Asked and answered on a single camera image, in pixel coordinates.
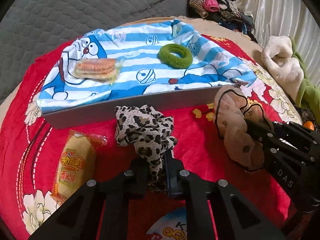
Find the beige sheer scrunchie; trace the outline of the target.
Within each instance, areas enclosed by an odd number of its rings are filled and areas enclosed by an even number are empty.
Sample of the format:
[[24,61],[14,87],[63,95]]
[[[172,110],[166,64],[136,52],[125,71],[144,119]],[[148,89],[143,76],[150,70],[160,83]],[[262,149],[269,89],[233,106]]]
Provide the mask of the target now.
[[261,169],[265,160],[263,144],[248,134],[246,121],[274,131],[272,121],[260,103],[247,98],[241,89],[223,86],[214,98],[214,123],[230,159],[249,171]]

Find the yellow rice cracker pack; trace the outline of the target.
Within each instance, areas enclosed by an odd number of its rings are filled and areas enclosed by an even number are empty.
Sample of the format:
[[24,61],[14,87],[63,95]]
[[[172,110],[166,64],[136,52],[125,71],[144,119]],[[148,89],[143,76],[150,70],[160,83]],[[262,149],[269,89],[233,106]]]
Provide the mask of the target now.
[[107,138],[70,130],[59,157],[51,197],[63,204],[86,181],[93,178],[96,153],[107,144]]

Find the leopard print scrunchie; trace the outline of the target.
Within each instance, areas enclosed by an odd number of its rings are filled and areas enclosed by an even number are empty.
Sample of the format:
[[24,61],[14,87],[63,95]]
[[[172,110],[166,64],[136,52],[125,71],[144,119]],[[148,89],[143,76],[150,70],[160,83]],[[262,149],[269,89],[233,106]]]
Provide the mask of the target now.
[[141,112],[121,113],[116,121],[118,146],[133,145],[135,152],[149,165],[148,187],[152,191],[165,191],[165,152],[173,154],[177,145],[177,139],[172,136],[174,118],[146,107]]

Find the orange biscuit pack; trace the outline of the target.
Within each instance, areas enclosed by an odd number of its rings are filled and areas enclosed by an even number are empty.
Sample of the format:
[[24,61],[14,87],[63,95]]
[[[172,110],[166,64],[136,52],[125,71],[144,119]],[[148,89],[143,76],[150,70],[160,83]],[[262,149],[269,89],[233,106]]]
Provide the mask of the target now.
[[118,59],[81,59],[75,65],[72,75],[80,79],[91,79],[114,83],[122,68]]

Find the red blue egg toy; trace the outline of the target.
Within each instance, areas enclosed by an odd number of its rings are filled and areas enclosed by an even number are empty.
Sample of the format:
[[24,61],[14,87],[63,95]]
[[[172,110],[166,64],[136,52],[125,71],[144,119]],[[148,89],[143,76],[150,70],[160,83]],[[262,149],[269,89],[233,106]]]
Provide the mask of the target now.
[[157,220],[157,222],[147,231],[146,239],[187,239],[185,207],[180,207]]

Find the orange fruit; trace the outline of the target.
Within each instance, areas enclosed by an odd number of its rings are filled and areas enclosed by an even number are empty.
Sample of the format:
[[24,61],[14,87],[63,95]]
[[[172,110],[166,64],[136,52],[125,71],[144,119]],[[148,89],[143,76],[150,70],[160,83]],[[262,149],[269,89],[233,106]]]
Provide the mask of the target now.
[[306,121],[306,122],[304,122],[303,126],[304,126],[305,128],[308,128],[308,129],[312,130],[312,131],[315,130],[314,124],[313,124],[313,122],[311,122],[311,121]]

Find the white green fleece blanket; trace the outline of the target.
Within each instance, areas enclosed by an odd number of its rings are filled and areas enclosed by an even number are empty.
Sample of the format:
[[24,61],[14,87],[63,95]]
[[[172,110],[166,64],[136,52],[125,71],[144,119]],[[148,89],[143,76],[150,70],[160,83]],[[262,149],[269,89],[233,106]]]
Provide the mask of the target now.
[[295,42],[287,36],[270,36],[261,52],[261,60],[278,85],[299,108],[319,111],[319,88],[306,76],[303,60]]

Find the red floral blanket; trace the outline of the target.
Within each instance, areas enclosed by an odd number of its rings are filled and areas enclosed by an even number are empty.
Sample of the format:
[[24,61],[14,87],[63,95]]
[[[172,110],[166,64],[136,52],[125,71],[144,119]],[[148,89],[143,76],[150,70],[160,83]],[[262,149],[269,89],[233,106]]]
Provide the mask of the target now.
[[[1,126],[1,218],[16,239],[28,239],[50,213],[56,210],[51,198],[59,157],[70,129],[56,130],[39,114],[35,96],[66,42],[38,57],[28,68],[22,87],[10,104]],[[213,122],[204,114],[195,118],[193,109],[206,112],[207,105],[162,111],[174,117],[173,136],[178,139],[174,156],[205,180],[226,179],[236,187],[274,225],[281,228],[295,212],[290,199],[265,171],[247,172],[231,161]],[[112,179],[129,168],[138,155],[130,145],[119,147],[114,139],[116,120],[75,127],[73,130],[107,138],[102,153],[97,151],[94,178]],[[127,239],[145,239],[146,233],[161,217],[183,206],[167,194],[148,191],[144,199],[129,205]]]

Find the blue striped cartoon cloth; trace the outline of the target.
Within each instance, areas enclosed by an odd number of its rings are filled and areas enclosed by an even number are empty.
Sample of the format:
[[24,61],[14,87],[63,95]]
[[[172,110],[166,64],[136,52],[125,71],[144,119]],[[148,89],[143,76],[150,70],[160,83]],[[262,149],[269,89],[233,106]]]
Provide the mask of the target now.
[[[172,68],[159,57],[166,45],[191,54],[184,69]],[[99,81],[77,77],[82,60],[116,62],[116,78]],[[36,101],[43,114],[97,102],[174,90],[250,86],[256,75],[237,56],[205,38],[192,25],[174,19],[109,30],[97,29],[76,39],[61,53],[47,75]]]

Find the white satin curtain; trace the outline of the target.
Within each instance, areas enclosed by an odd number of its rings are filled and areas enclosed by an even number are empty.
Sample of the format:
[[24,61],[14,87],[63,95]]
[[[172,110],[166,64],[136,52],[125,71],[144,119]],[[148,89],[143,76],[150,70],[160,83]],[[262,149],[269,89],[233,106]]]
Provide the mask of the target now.
[[311,83],[319,85],[319,26],[302,0],[240,0],[254,18],[253,35],[261,46],[270,36],[294,39]]

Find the pile of clothes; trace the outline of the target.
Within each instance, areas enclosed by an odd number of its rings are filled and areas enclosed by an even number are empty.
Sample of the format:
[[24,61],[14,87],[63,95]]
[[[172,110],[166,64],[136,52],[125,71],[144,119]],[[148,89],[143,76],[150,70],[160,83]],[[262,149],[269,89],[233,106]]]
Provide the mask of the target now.
[[187,15],[214,21],[224,28],[247,35],[257,43],[253,35],[253,17],[242,12],[236,0],[187,0]]

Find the grey quilted headboard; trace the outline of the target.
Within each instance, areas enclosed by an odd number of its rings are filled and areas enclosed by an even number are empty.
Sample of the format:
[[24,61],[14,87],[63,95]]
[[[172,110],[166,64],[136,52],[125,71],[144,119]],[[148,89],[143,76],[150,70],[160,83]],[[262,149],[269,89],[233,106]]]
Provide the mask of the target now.
[[37,57],[64,42],[98,28],[186,13],[187,0],[15,0],[1,19],[1,99]]

